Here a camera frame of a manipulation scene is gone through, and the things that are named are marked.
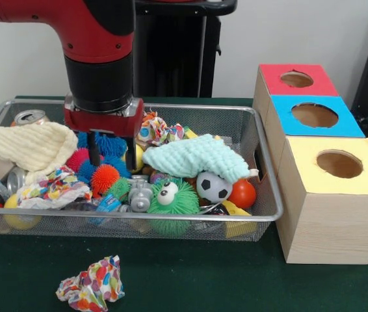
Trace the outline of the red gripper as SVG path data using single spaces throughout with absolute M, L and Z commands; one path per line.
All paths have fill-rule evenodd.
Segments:
M 127 150 L 125 163 L 128 170 L 137 168 L 135 136 L 140 131 L 144 115 L 144 102 L 132 101 L 130 105 L 121 111 L 110 114 L 98 114 L 79 110 L 73 103 L 64 104 L 65 124 L 73 131 L 88 133 L 88 154 L 90 164 L 100 165 L 99 148 L 96 144 L 96 133 L 112 134 L 116 137 L 125 138 Z

